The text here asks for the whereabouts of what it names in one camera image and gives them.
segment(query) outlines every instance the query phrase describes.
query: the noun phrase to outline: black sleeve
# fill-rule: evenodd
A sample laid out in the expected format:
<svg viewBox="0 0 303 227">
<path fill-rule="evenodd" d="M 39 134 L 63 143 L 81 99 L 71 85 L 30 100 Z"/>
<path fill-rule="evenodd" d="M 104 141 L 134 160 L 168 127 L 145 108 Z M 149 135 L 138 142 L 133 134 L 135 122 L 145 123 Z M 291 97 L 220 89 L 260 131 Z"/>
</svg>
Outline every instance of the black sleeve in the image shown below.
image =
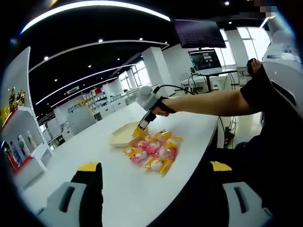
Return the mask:
<svg viewBox="0 0 303 227">
<path fill-rule="evenodd" d="M 248 105 L 257 112 L 270 111 L 271 99 L 274 88 L 263 68 L 240 89 L 240 92 Z"/>
</svg>

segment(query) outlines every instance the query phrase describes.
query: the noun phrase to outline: monitor screen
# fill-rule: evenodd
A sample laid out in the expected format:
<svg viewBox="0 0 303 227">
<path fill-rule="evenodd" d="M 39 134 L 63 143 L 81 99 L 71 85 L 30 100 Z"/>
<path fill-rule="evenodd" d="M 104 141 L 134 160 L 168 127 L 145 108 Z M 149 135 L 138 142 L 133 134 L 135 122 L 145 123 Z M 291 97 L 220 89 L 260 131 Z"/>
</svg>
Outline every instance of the monitor screen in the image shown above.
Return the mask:
<svg viewBox="0 0 303 227">
<path fill-rule="evenodd" d="M 226 48 L 216 22 L 197 19 L 173 20 L 182 48 Z"/>
<path fill-rule="evenodd" d="M 221 64 L 214 49 L 188 52 L 196 71 L 220 68 Z"/>
</svg>

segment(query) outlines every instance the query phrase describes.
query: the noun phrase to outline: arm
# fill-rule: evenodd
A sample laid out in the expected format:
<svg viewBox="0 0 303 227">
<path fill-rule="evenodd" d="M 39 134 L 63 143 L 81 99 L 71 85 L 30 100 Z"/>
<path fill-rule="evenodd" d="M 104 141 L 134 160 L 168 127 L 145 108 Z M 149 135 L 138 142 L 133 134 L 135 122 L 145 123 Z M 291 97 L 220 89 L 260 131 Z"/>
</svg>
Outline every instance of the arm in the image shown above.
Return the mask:
<svg viewBox="0 0 303 227">
<path fill-rule="evenodd" d="M 163 103 L 177 112 L 191 112 L 217 116 L 239 116 L 254 114 L 239 90 L 212 92 L 196 96 L 181 96 L 163 100 Z M 156 108 L 155 114 L 167 115 Z"/>
</svg>

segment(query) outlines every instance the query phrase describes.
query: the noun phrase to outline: black ceiling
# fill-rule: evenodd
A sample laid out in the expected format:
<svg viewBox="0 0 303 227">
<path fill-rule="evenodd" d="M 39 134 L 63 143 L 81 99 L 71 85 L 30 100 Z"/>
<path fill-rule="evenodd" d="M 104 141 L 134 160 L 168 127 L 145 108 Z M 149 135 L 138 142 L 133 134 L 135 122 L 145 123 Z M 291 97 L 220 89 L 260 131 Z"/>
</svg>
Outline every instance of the black ceiling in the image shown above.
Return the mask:
<svg viewBox="0 0 303 227">
<path fill-rule="evenodd" d="M 59 0 L 52 8 L 71 2 L 75 1 Z M 235 26 L 238 25 L 259 26 L 263 19 L 262 15 L 257 13 L 259 9 L 246 0 L 230 0 L 229 6 L 225 6 L 223 0 L 187 0 L 186 3 L 184 1 L 172 3 L 168 0 L 124 2 L 147 7 L 170 18 L 213 19 L 217 21 L 220 28 L 225 29 L 235 29 Z M 32 10 L 31 17 L 45 11 L 45 7 L 36 7 Z M 237 19 L 233 21 L 232 26 L 228 24 L 230 16 L 239 15 L 242 12 L 256 12 L 253 14 L 255 19 Z M 27 17 L 23 26 L 30 21 L 31 17 Z M 43 61 L 45 56 L 52 56 L 72 47 L 97 42 L 100 38 L 110 41 L 138 40 L 141 37 L 146 41 L 168 42 L 170 45 L 179 42 L 172 23 L 159 17 L 118 7 L 86 7 L 58 13 L 32 26 L 18 37 L 15 53 L 31 46 L 29 68 L 32 68 Z M 73 84 L 35 105 L 46 95 L 82 77 L 129 63 L 128 60 L 134 55 L 138 58 L 130 63 L 135 63 L 140 59 L 140 53 L 150 46 L 164 47 L 160 44 L 147 43 L 101 44 L 71 51 L 48 60 L 29 74 L 31 96 L 36 114 L 51 112 L 50 106 L 62 100 L 67 90 L 78 85 L 80 88 L 85 88 L 83 84 L 86 87 L 91 86 L 110 76 L 117 76 L 118 71 L 98 74 Z"/>
</svg>

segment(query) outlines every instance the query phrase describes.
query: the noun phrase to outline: person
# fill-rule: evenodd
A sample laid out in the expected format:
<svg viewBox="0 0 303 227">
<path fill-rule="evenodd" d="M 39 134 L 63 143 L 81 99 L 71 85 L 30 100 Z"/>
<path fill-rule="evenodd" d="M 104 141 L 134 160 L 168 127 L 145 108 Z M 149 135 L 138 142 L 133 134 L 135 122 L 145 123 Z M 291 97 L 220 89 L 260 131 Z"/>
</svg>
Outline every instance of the person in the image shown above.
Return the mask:
<svg viewBox="0 0 303 227">
<path fill-rule="evenodd" d="M 295 169 L 292 163 L 303 138 L 303 123 L 289 101 L 273 87 L 260 61 L 249 60 L 248 72 L 252 79 L 240 90 L 181 96 L 162 102 L 177 113 L 242 116 L 263 112 L 264 124 L 258 136 L 239 148 L 212 150 L 208 158 L 230 166 L 262 198 L 264 206 L 279 216 L 287 209 L 283 202 L 288 203 L 294 196 L 287 182 Z M 158 107 L 153 112 L 169 116 Z"/>
</svg>

